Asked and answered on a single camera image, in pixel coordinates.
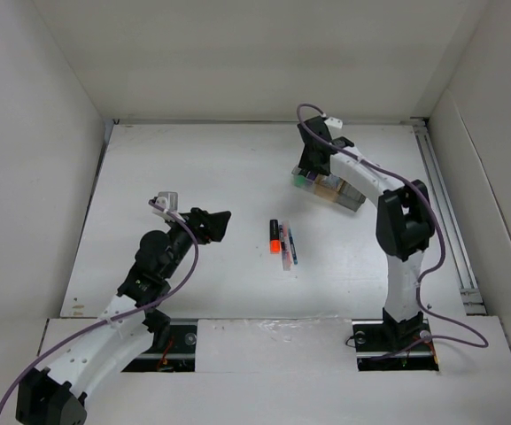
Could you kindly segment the green highlighter marker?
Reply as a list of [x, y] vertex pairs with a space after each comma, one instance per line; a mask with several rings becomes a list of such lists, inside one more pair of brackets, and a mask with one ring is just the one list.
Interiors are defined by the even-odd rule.
[[294, 174], [293, 175], [293, 184], [297, 187], [305, 187], [306, 186], [306, 177], [302, 174]]

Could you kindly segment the orange highlighter marker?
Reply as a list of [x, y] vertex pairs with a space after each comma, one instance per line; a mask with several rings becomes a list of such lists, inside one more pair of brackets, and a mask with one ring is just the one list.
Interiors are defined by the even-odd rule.
[[281, 252], [280, 231], [277, 219], [269, 221], [269, 250], [272, 254]]

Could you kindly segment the teal pen clear cap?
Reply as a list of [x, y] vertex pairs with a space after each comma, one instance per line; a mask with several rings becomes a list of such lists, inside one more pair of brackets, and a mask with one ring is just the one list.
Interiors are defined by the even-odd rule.
[[297, 254], [296, 247], [294, 244], [294, 238], [293, 238], [290, 222], [286, 220], [284, 226], [286, 227], [286, 233], [287, 233], [289, 246], [290, 246], [290, 254], [292, 256], [292, 263], [296, 266], [298, 264], [298, 254]]

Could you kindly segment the purple highlighter marker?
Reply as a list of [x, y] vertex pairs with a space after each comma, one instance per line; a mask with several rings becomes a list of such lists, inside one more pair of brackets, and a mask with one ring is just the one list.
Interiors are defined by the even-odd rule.
[[317, 176], [318, 174], [316, 172], [309, 171], [306, 174], [306, 179], [311, 183], [315, 183]]

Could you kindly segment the clear jar of paper clips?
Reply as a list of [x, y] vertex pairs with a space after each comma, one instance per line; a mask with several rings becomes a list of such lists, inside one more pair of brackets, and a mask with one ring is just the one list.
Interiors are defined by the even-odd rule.
[[324, 179], [324, 184], [326, 187], [333, 189], [334, 191], [338, 191], [342, 181], [335, 175], [331, 174]]

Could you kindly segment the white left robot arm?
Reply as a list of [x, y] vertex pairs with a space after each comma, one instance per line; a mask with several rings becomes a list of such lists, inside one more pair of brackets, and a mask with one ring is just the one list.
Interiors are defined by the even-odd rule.
[[171, 319], [159, 305], [175, 293], [169, 281], [188, 253], [198, 255], [200, 246], [222, 241], [231, 213], [154, 208], [169, 229], [141, 238], [133, 266], [97, 321], [57, 345], [64, 354], [46, 367], [30, 366], [21, 376], [19, 423], [83, 424], [98, 390], [139, 354], [167, 345]]

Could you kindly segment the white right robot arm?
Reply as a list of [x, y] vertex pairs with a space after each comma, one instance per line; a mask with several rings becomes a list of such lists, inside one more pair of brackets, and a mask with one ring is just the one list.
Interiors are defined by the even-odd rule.
[[423, 325], [417, 301], [424, 252], [435, 233], [426, 185], [406, 185], [369, 162], [346, 137], [334, 133], [338, 119], [316, 116], [298, 124], [305, 148], [299, 166], [324, 176], [334, 175], [376, 207], [376, 241], [388, 264], [387, 298], [382, 322], [367, 337], [377, 341], [372, 352], [396, 352], [410, 345]]

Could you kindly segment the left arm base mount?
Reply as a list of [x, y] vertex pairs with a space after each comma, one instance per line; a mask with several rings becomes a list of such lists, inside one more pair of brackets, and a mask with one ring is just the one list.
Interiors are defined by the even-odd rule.
[[162, 348], [151, 347], [132, 360], [125, 373], [191, 373], [195, 371], [197, 322], [177, 321]]

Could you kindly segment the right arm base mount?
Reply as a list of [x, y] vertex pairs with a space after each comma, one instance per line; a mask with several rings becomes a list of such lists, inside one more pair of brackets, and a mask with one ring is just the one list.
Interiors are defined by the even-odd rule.
[[419, 330], [398, 340], [381, 320], [360, 320], [352, 323], [352, 334], [345, 345], [355, 350], [360, 372], [437, 372], [439, 365], [432, 343], [422, 342], [405, 351], [428, 332], [430, 326], [425, 321]]

